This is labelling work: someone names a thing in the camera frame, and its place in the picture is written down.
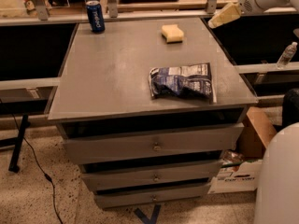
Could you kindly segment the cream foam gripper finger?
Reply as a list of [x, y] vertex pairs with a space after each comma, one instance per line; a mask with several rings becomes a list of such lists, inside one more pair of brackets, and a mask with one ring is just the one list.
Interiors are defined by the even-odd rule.
[[238, 3], [230, 2], [216, 13], [209, 21], [208, 26], [212, 29], [222, 26], [223, 24], [235, 21], [241, 17], [242, 11]]

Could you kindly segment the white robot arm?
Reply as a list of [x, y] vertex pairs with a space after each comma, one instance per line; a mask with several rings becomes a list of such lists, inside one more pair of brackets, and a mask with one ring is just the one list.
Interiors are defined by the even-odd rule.
[[[221, 10], [216, 28], [238, 19], [242, 13], [262, 13], [274, 7], [293, 7], [299, 0], [238, 0], [238, 9]], [[253, 224], [299, 224], [299, 90], [287, 91], [283, 99], [282, 126], [264, 155], [258, 180]]]

